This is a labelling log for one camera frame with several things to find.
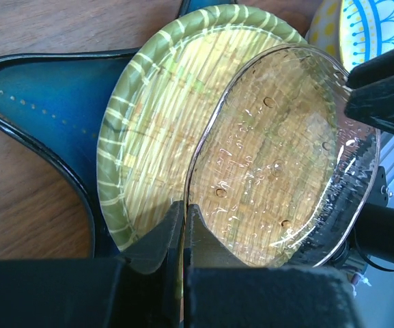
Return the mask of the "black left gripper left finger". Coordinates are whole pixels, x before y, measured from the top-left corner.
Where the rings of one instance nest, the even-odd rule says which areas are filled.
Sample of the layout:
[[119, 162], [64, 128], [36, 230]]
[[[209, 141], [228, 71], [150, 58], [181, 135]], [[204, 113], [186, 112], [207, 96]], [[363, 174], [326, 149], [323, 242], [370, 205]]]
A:
[[178, 327], [184, 204], [108, 258], [0, 260], [0, 327]]

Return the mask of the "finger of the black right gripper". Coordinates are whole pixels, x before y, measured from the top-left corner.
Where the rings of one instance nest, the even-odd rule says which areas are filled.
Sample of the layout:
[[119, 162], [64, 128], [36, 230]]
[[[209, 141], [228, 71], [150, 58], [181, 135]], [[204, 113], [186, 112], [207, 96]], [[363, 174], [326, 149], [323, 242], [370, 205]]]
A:
[[346, 85], [345, 115], [394, 134], [394, 49], [355, 67]]

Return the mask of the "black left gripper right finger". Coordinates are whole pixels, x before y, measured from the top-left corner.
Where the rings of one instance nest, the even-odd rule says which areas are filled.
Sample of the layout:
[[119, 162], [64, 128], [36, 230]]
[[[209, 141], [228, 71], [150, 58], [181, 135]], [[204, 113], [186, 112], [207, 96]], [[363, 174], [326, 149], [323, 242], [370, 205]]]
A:
[[330, 267], [242, 266], [186, 210], [185, 327], [363, 327], [352, 287]]

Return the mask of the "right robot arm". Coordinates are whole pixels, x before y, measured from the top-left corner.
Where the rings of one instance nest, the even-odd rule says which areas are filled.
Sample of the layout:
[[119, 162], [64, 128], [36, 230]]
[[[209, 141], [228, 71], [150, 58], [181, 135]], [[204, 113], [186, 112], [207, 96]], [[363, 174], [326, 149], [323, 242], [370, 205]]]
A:
[[[345, 115], [357, 122], [394, 135], [394, 49], [355, 67], [346, 85], [351, 95]], [[366, 203], [352, 231], [352, 242], [370, 266], [385, 270], [368, 257], [394, 264], [394, 208]]]

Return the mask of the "clear glass plate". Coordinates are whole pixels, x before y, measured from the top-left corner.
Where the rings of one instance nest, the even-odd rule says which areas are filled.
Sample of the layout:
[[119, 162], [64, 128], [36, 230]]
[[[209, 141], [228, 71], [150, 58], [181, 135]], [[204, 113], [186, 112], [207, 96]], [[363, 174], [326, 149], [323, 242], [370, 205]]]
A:
[[324, 51], [281, 44], [223, 92], [186, 196], [245, 265], [323, 265], [353, 228], [378, 171], [380, 133], [346, 117], [347, 77]]

